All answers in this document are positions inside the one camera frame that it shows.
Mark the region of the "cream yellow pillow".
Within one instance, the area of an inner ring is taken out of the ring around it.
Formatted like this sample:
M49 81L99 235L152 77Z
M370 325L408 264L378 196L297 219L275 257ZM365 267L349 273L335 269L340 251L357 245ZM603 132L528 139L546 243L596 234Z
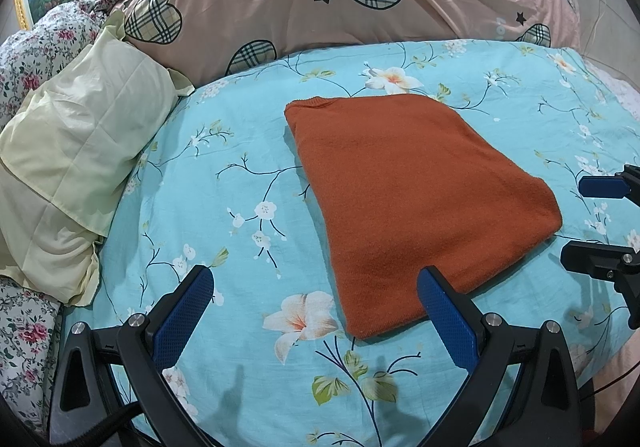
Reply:
M1 274L89 305L96 246L143 148L194 87L126 42L115 12L93 43L30 92L1 132Z

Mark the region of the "white red floral quilt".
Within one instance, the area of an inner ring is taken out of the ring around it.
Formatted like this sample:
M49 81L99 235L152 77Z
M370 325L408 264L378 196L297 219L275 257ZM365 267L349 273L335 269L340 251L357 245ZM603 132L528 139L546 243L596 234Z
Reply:
M145 72L126 42L131 0L76 0L1 47L1 399L47 430L63 308L99 285L105 237L141 141L96 158L107 116Z

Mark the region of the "orange knit sweater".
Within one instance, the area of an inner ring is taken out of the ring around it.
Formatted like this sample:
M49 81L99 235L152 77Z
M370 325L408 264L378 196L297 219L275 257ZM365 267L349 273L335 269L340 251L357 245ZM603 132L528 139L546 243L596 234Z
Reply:
M289 103L284 115L354 337L423 317L422 268L468 293L561 227L548 185L436 100L314 97Z

